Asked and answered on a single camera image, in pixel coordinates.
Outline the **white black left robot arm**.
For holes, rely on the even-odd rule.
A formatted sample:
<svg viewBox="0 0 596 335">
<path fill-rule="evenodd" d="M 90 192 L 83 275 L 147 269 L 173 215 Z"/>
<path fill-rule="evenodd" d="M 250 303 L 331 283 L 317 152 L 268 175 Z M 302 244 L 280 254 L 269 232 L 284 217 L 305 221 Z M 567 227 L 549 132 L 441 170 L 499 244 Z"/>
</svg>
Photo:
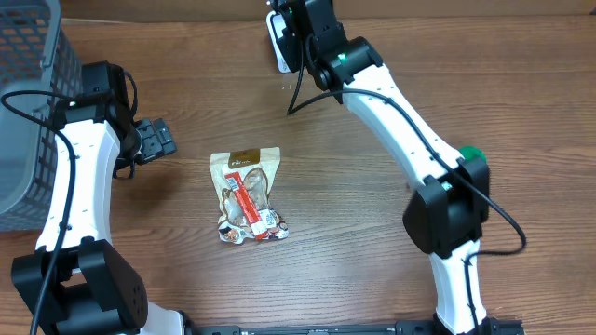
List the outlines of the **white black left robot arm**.
<svg viewBox="0 0 596 335">
<path fill-rule="evenodd" d="M 140 275 L 115 250 L 112 182 L 173 154 L 162 119 L 136 120 L 131 74 L 108 61 L 82 69 L 83 91 L 55 94 L 42 122 L 57 140 L 58 161 L 47 221 L 31 255 L 12 263 L 11 280 L 32 313 L 31 333 L 174 334 L 193 331 L 187 316 L 149 301 Z"/>
</svg>

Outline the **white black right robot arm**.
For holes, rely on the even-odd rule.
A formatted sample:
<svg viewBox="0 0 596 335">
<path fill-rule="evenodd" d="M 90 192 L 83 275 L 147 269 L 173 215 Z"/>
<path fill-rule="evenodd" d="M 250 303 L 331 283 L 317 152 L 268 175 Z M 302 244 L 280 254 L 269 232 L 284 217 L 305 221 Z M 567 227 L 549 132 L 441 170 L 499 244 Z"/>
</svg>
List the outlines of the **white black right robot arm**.
<svg viewBox="0 0 596 335">
<path fill-rule="evenodd" d="M 439 334 L 486 334 L 473 253 L 488 219 L 490 171 L 443 141 L 400 92 L 380 54 L 363 37 L 348 39 L 330 1 L 272 1 L 267 18 L 276 54 L 289 71 L 310 74 L 375 134 L 413 191 L 403 224 L 428 255 Z"/>
</svg>

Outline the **green lid jar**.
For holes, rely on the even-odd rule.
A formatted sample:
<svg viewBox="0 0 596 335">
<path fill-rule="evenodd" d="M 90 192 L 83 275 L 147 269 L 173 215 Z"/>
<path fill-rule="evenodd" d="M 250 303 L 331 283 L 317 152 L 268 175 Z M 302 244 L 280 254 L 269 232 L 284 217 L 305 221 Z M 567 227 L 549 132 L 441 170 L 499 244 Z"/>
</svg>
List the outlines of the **green lid jar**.
<svg viewBox="0 0 596 335">
<path fill-rule="evenodd" d="M 459 149 L 459 152 L 466 160 L 480 158 L 483 162 L 487 162 L 484 152 L 475 146 L 463 146 Z"/>
</svg>

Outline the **brown snack pouch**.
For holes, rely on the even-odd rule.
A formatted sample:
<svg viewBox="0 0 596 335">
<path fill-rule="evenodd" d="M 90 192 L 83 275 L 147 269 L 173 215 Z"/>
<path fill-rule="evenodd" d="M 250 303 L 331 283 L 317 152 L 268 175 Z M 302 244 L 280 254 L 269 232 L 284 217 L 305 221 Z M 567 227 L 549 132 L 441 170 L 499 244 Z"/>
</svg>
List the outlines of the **brown snack pouch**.
<svg viewBox="0 0 596 335">
<path fill-rule="evenodd" d="M 222 241 L 241 245 L 247 239 L 254 239 L 251 228 L 238 204 L 225 175 L 238 172 L 249 195 L 259 210 L 268 229 L 263 240 L 285 239 L 289 228 L 270 202 L 270 193 L 280 165 L 278 147 L 249 149 L 232 153 L 215 153 L 210 156 L 210 175 L 218 195 L 221 216 L 218 220 L 218 234 Z"/>
</svg>

